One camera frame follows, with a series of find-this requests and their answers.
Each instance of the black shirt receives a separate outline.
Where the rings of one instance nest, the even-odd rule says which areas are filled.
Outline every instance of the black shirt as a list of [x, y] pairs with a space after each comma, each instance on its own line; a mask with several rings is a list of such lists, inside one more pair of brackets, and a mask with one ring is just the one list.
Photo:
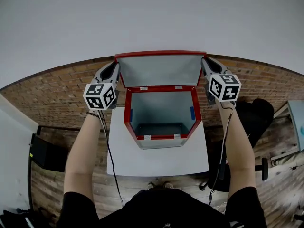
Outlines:
[[57, 228], [266, 228], [257, 190], [247, 187], [231, 196], [226, 213], [216, 211], [179, 189], [140, 191], [126, 205], [99, 220], [94, 203], [86, 196], [64, 195]]

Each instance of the white wall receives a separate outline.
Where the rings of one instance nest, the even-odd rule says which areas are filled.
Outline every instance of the white wall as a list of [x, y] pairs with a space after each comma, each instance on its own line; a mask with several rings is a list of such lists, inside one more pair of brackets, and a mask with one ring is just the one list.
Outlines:
[[29, 209], [29, 143], [37, 127], [0, 95], [0, 215], [4, 209]]
[[76, 61], [203, 50], [304, 74], [304, 0], [0, 0], [0, 88]]

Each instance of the wooden floor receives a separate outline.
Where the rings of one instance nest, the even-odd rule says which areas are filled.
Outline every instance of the wooden floor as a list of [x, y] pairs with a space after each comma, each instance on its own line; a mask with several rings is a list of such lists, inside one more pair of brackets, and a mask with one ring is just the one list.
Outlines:
[[[206, 130], [206, 135], [216, 141], [222, 138], [222, 129]], [[78, 132], [43, 128], [41, 138], [60, 146], [71, 148]], [[262, 157], [280, 154], [282, 151], [294, 148], [295, 137], [293, 126], [287, 118], [276, 119], [257, 143], [255, 150], [256, 163]], [[106, 174], [107, 149], [104, 135], [100, 134], [99, 149], [93, 174], [93, 192], [95, 206], [99, 218], [120, 209], [121, 203], [113, 176]], [[297, 224], [291, 223], [291, 215], [299, 203], [304, 204], [304, 166], [291, 171], [290, 166], [277, 166], [269, 170], [269, 179], [261, 181], [261, 173], [256, 173], [257, 189], [265, 212], [269, 228], [295, 228]], [[140, 190], [146, 188], [148, 182], [161, 184], [170, 181], [175, 188], [181, 189], [192, 197], [208, 203], [209, 192], [200, 191], [198, 185], [206, 181], [206, 173], [175, 176], [175, 177], [122, 177], [118, 176], [118, 184], [124, 203]], [[47, 171], [32, 164], [32, 197], [34, 209], [43, 207], [56, 217], [52, 219], [54, 226], [62, 205], [64, 173]], [[228, 194], [215, 192], [212, 206], [218, 208], [226, 201]]]

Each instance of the shoe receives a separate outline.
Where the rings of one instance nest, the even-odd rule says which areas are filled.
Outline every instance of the shoe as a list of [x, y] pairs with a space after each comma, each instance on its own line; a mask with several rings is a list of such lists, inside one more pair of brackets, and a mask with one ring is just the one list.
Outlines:
[[171, 182], [164, 182], [164, 184], [162, 185], [162, 188], [171, 188], [174, 189], [173, 184]]
[[152, 188], [155, 188], [156, 185], [153, 183], [153, 182], [149, 182], [147, 187], [146, 187], [146, 190], [149, 190], [149, 189], [152, 189]]

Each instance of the blue tape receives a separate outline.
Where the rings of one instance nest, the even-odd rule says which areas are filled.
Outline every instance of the blue tape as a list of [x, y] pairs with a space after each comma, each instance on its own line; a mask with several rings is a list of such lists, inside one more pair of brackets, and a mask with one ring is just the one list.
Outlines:
[[194, 114], [194, 107], [193, 106], [190, 107], [190, 112], [191, 112], [191, 119], [195, 120], [195, 114]]
[[133, 117], [133, 109], [131, 109], [131, 112], [130, 112], [130, 122], [132, 122], [132, 117]]

